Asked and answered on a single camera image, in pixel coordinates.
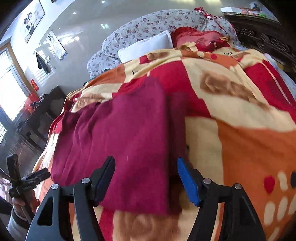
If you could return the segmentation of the person left hand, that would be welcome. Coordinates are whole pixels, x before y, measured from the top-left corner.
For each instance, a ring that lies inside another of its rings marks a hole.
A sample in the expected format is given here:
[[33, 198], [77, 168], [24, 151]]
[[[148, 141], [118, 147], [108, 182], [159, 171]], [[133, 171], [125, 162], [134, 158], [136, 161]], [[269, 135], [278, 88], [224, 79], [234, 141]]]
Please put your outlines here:
[[[31, 211], [33, 213], [36, 213], [37, 208], [41, 204], [40, 200], [36, 198], [36, 193], [34, 190], [30, 190], [29, 192], [27, 192], [27, 196], [29, 197]], [[16, 213], [19, 216], [26, 218], [26, 216], [23, 212], [23, 209], [22, 209], [22, 207], [25, 206], [25, 202], [20, 198], [12, 198], [12, 203], [13, 203]]]

